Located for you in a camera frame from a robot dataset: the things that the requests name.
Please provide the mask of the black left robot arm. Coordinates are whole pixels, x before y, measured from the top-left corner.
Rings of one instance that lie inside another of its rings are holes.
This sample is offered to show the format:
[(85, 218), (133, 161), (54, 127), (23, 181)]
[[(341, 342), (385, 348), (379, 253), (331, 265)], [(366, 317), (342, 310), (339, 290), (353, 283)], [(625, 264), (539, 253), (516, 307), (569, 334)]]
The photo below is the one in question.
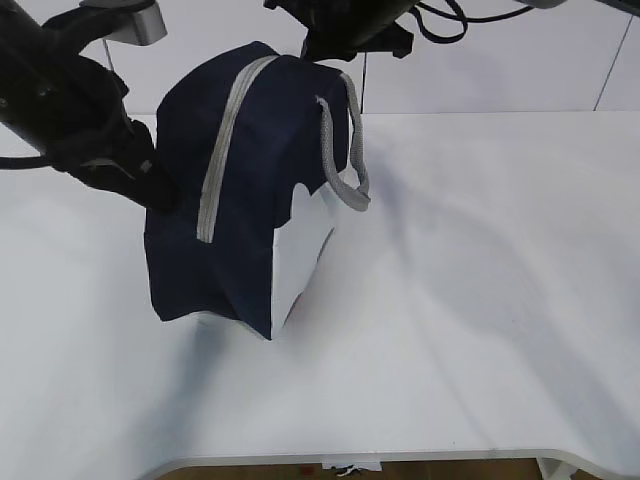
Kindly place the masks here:
[(99, 39), (148, 46), (166, 34), (155, 1), (82, 1), (44, 24), (18, 2), (2, 2), (1, 122), (38, 152), (2, 157), (2, 170), (52, 168), (156, 213), (173, 212), (179, 188), (149, 129), (128, 116), (127, 85), (82, 54)]

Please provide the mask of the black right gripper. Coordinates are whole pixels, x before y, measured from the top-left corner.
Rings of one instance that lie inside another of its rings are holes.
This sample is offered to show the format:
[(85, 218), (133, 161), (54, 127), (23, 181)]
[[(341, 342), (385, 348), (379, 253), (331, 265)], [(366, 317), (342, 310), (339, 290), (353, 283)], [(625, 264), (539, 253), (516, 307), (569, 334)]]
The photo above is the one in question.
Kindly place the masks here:
[(360, 53), (412, 52), (414, 35), (397, 19), (415, 6), (411, 0), (265, 0), (307, 28), (300, 58), (310, 62), (352, 61)]

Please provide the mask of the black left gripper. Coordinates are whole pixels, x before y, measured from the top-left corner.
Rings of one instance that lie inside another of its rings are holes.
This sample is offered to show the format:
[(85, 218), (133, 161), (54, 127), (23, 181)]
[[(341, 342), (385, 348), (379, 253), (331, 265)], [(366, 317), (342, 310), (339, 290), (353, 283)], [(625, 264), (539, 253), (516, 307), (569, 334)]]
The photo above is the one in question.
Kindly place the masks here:
[(82, 120), (74, 133), (47, 148), (53, 168), (156, 213), (174, 212), (179, 188), (158, 160), (149, 129), (126, 114), (123, 98), (129, 89), (124, 81), (82, 56), (75, 59), (72, 71), (105, 111), (95, 121)]

